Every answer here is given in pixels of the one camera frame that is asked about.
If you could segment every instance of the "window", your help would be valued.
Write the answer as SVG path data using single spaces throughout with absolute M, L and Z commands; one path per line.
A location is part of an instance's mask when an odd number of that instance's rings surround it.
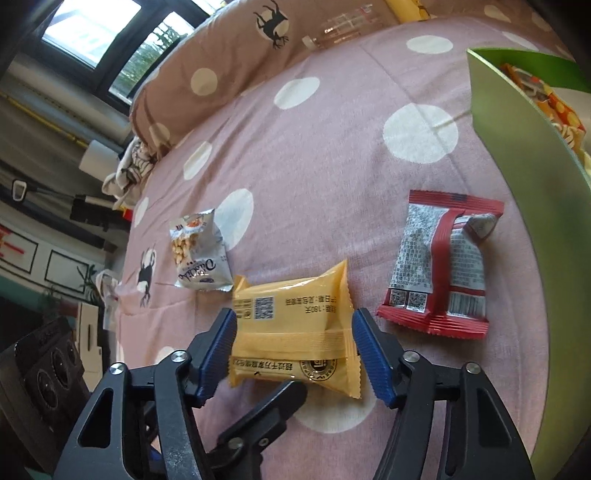
M 223 0 L 64 0 L 23 50 L 127 115 L 142 82 L 224 5 Z
M 201 10 L 207 15 L 213 15 L 216 10 L 220 10 L 221 7 L 225 7 L 227 3 L 225 0 L 192 0 Z
M 65 0 L 43 40 L 94 68 L 140 8 L 132 0 Z
M 131 103 L 129 97 L 138 82 L 144 79 L 150 68 L 156 64 L 163 53 L 189 35 L 193 27 L 181 16 L 172 12 L 148 38 L 139 46 L 123 69 L 117 75 L 110 93 L 116 95 L 126 103 Z

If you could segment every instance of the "red snack package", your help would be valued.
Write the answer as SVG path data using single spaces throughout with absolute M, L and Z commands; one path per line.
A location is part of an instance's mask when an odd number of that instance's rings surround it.
M 482 254 L 503 203 L 411 190 L 392 280 L 378 316 L 421 332 L 464 339 L 488 331 Z

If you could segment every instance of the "pillowcase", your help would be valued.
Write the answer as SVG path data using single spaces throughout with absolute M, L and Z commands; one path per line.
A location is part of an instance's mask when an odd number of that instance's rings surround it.
M 385 26 L 383 0 L 235 0 L 200 25 L 148 77 L 130 112 L 134 132 L 158 158 L 241 92 L 302 61 L 330 18 L 368 3 Z

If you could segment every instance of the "blue gripper pad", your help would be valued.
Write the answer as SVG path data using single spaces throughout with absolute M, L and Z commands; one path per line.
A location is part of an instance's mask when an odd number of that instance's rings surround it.
M 353 338 L 375 396 L 387 407 L 394 408 L 396 392 L 392 376 L 404 352 L 402 347 L 394 335 L 379 329 L 367 309 L 355 310 L 353 314 Z
M 221 325 L 216 332 L 218 322 L 221 322 Z M 236 314 L 233 310 L 227 309 L 225 317 L 220 319 L 218 316 L 210 330 L 210 332 L 213 331 L 215 337 L 199 369 L 199 389 L 196 396 L 201 404 L 213 397 L 218 383 L 228 374 L 228 358 L 232 353 L 232 344 L 236 338 L 237 329 Z

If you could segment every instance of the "speaker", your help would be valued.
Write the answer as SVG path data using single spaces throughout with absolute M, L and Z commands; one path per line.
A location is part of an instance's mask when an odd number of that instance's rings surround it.
M 90 398 L 83 373 L 63 317 L 0 353 L 0 436 L 9 440 L 25 465 L 54 472 Z

